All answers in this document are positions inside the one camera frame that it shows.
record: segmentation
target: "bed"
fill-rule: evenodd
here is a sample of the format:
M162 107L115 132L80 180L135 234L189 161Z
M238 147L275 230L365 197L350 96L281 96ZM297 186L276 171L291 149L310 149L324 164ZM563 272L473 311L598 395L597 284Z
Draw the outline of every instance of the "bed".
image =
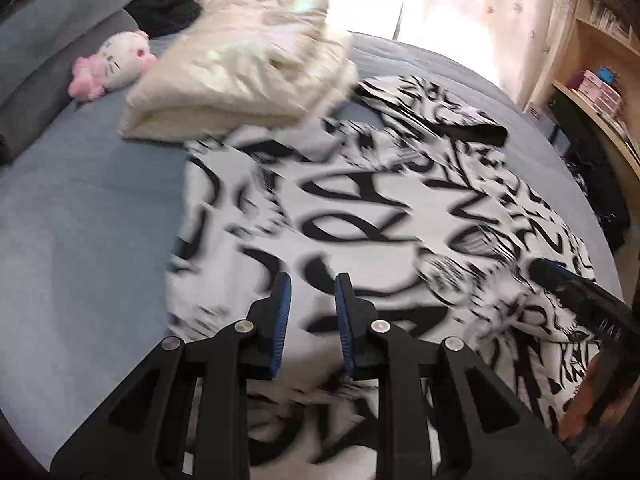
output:
M152 51L160 55L174 39L153 40ZM598 283L622 296L584 195L500 89L443 56L363 34L354 34L350 59L360 78L421 76L505 126L511 171L582 238ZM0 410L45 467L166 334L165 272L182 217L186 152L121 139L126 92L69 104L0 173ZM339 115L376 120L351 104Z

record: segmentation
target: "black and white printed fabric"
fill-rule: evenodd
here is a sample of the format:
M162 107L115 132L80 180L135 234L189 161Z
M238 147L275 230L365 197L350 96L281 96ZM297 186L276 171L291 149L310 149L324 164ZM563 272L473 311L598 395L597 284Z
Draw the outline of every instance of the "black and white printed fabric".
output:
M552 431L598 351L528 279L535 257L594 275L582 241L505 167L505 129L419 78L356 94L384 129L314 120L190 144L171 329L212 336L277 272L292 277L283 368L250 396L254 479L373 476L377 392L342 378L339 272L413 336L460 336Z

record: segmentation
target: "sheer curtain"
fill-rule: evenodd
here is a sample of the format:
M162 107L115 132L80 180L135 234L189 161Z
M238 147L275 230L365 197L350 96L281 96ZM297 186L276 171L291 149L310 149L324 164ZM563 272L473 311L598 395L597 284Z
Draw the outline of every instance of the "sheer curtain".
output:
M575 0L330 0L328 23L450 57L524 108L548 85L574 6Z
M404 0L398 40L468 66L524 108L549 82L574 7L575 0Z

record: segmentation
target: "pink plush toy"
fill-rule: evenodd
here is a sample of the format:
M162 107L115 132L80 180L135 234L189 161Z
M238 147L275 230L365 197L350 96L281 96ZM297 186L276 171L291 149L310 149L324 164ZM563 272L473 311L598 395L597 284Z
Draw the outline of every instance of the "pink plush toy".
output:
M130 85L155 62L146 32L114 34L97 54L76 59L71 69L74 79L69 85L69 95L78 101L93 101L106 91Z

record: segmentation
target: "white pillow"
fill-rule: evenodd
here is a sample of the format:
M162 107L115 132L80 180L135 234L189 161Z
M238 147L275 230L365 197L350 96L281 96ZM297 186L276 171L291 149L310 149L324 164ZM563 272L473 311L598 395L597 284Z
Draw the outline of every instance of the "white pillow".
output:
M124 137L181 142L324 113L356 80L328 0L218 0L127 97Z

